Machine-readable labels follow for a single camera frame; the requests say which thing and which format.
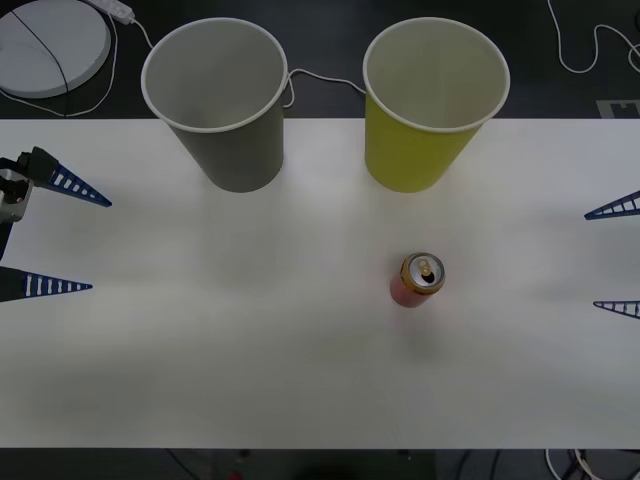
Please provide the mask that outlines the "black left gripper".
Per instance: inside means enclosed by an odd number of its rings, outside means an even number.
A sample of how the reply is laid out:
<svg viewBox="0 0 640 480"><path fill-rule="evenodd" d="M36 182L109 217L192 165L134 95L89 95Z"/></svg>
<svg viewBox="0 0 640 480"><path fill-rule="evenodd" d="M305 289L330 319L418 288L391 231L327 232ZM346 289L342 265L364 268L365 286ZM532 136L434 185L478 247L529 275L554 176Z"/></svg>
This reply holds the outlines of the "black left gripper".
<svg viewBox="0 0 640 480"><path fill-rule="evenodd" d="M26 177L37 187L74 197L102 207L110 207L111 201L89 183L64 167L55 157L40 147L22 152L17 160ZM4 256L11 234L11 224L0 224L0 260ZM1 302L45 296L75 293L92 289L87 283L46 276L33 272L2 267Z"/></svg>

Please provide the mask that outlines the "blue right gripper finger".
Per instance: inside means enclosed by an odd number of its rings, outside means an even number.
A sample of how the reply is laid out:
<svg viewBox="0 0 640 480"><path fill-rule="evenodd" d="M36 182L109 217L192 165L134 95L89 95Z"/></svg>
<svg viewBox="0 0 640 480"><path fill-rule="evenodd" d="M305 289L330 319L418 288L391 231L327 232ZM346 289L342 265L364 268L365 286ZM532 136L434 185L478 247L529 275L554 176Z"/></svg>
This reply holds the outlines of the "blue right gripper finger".
<svg viewBox="0 0 640 480"><path fill-rule="evenodd" d="M617 218L639 215L640 191L620 197L597 207L584 215L586 220Z"/></svg>
<svg viewBox="0 0 640 480"><path fill-rule="evenodd" d="M640 318L640 301L595 301L593 306L630 318Z"/></svg>

